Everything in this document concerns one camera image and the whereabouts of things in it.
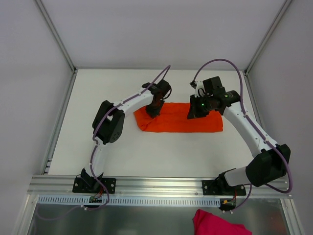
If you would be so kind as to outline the orange t-shirt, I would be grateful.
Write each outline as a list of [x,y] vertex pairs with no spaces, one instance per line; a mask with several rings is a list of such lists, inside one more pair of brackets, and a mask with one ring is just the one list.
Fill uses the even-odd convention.
[[188,103],[165,103],[160,115],[152,118],[142,107],[134,112],[139,129],[152,133],[217,133],[224,129],[219,112],[212,111],[208,116],[187,119]]

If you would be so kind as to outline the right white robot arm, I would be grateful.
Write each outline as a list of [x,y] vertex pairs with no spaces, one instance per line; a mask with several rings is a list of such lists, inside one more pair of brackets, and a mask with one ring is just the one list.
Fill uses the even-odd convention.
[[287,176],[289,187],[276,191],[289,193],[293,186],[289,168],[291,150],[286,144],[278,144],[256,123],[245,109],[241,93],[227,92],[218,76],[192,81],[190,85],[195,93],[190,96],[187,118],[203,118],[213,111],[219,112],[237,130],[253,157],[247,166],[219,174],[213,186],[221,194],[229,194],[237,186],[269,187],[270,182]]

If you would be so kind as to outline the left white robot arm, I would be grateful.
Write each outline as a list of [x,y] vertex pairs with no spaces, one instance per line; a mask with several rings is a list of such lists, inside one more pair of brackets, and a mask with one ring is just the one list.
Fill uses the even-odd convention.
[[105,100],[101,103],[92,123],[94,147],[88,164],[76,176],[72,188],[74,193],[114,194],[114,178],[104,176],[106,149],[122,135],[127,115],[144,108],[150,118],[156,118],[164,105],[164,101],[172,92],[170,84],[165,80],[158,83],[145,83],[138,92],[130,97],[112,103]]

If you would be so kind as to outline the pink t-shirt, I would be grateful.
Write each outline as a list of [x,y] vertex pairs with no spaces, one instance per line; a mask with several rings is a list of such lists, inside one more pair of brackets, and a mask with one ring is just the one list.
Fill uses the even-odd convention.
[[251,235],[242,224],[232,224],[212,213],[198,209],[193,217],[195,235]]

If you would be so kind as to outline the aluminium mounting rail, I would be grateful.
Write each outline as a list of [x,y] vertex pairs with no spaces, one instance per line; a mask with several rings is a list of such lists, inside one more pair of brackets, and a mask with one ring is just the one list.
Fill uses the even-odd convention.
[[[116,196],[221,196],[211,189],[209,178],[164,178],[164,177],[117,177],[108,176],[103,184],[109,193]],[[28,194],[95,194],[100,189],[91,187],[80,176],[35,175]]]

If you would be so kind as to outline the right aluminium frame post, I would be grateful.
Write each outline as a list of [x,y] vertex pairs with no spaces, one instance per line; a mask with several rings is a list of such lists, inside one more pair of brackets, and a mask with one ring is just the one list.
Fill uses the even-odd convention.
[[279,26],[280,22],[284,18],[284,15],[288,11],[288,9],[292,3],[293,3],[293,0],[283,1],[283,4],[279,8],[279,10],[278,10],[277,14],[275,15],[272,23],[270,24],[264,37],[262,38],[260,44],[258,45],[255,53],[253,54],[250,62],[248,63],[247,67],[245,68],[244,73],[250,73],[250,71],[252,70],[253,66],[255,65],[255,63],[257,62],[259,57],[261,56],[261,54],[262,54],[263,50],[265,49],[266,45],[268,44],[270,38],[272,37],[272,35],[276,31],[277,27]]

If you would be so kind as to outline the aluminium frame post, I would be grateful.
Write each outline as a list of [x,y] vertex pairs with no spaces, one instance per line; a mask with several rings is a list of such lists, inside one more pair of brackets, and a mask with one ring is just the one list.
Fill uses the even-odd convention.
[[272,35],[276,31],[277,27],[279,26],[280,22],[284,18],[284,15],[288,11],[288,9],[292,3],[293,3],[293,0],[283,1],[283,4],[279,8],[279,10],[278,10],[277,14],[275,15],[272,23],[270,24],[264,37],[262,38],[260,44],[258,45],[255,53],[253,54],[250,62],[248,63],[247,67],[245,68],[244,73],[250,73],[250,71],[252,70],[253,66],[255,65],[255,63],[257,62],[259,57],[261,56],[261,54],[262,54],[263,50],[265,49],[266,45],[268,44],[270,38],[272,37]]
[[70,54],[68,53],[68,51],[67,51],[67,49],[63,43],[63,40],[61,39],[60,34],[59,34],[57,28],[55,27],[55,24],[54,24],[54,22],[50,16],[47,8],[46,8],[44,2],[42,0],[34,0],[34,3],[36,5],[38,11],[40,12],[45,24],[47,25],[48,30],[51,33],[54,41],[56,42],[63,58],[65,59],[66,64],[70,68],[71,72],[75,73],[76,72],[76,66],[74,65],[74,62],[73,62]]

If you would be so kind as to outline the left aluminium frame post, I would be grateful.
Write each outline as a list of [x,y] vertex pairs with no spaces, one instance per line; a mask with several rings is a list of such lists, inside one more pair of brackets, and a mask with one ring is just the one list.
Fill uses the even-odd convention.
[[63,58],[65,59],[66,64],[70,68],[71,72],[75,73],[76,72],[76,66],[74,65],[74,62],[73,62],[70,54],[68,53],[68,51],[67,51],[67,49],[63,43],[63,40],[61,39],[60,34],[59,34],[57,28],[55,27],[55,24],[54,24],[54,22],[50,16],[47,8],[46,8],[44,2],[42,0],[34,0],[34,3],[36,5],[38,11],[40,12],[45,24],[47,25],[48,30],[51,33],[54,41],[56,42]]

